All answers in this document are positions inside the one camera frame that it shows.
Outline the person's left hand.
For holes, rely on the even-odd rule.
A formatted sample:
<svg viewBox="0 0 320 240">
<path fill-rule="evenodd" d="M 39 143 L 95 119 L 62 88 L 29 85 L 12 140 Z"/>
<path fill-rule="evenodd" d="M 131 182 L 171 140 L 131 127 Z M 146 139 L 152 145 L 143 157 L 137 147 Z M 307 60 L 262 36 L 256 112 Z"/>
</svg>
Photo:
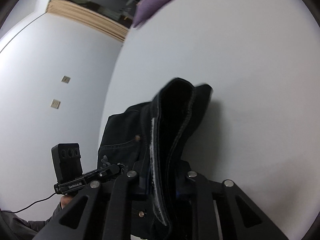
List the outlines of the person's left hand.
<svg viewBox="0 0 320 240">
<path fill-rule="evenodd" d="M 71 201 L 73 197 L 70 195 L 63 195 L 60 199 L 61 208 L 63 209 L 66 207 Z"/>
</svg>

